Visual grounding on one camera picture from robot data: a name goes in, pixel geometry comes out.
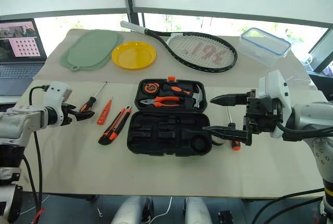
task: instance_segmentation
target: blue lid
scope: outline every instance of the blue lid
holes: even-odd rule
[[[277,56],[284,56],[291,48],[291,44],[286,40],[258,28],[248,29],[240,38]]]

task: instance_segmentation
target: racket strings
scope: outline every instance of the racket strings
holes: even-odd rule
[[[235,53],[228,46],[203,36],[177,35],[168,45],[181,59],[206,68],[224,68],[235,61]]]

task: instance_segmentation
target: laptop screen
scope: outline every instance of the laptop screen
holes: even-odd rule
[[[34,19],[0,21],[0,63],[45,60]]]

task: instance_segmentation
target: hammer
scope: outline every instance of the hammer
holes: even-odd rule
[[[195,100],[194,106],[195,108],[199,108],[199,104],[202,101],[202,91],[199,85],[197,85],[199,93],[194,93],[193,91],[186,91],[180,87],[171,86],[168,84],[163,85],[164,91],[172,91],[177,96],[184,96],[184,97],[192,97]]]

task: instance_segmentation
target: black tool case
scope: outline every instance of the black tool case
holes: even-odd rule
[[[147,93],[144,88],[149,84],[158,84],[156,92]],[[192,97],[183,97],[180,102],[167,101],[164,104],[179,106],[162,106],[142,104],[142,100],[155,97],[175,96],[176,92],[165,91],[166,86],[176,86],[185,91],[198,93],[197,86],[202,91],[202,101],[199,107],[194,107]],[[197,81],[175,79],[145,79],[140,82],[135,97],[135,105],[139,112],[131,117],[127,146],[135,154],[162,156],[204,155],[212,148],[211,135],[202,130],[209,126],[209,119],[202,112],[207,107],[203,84]]]

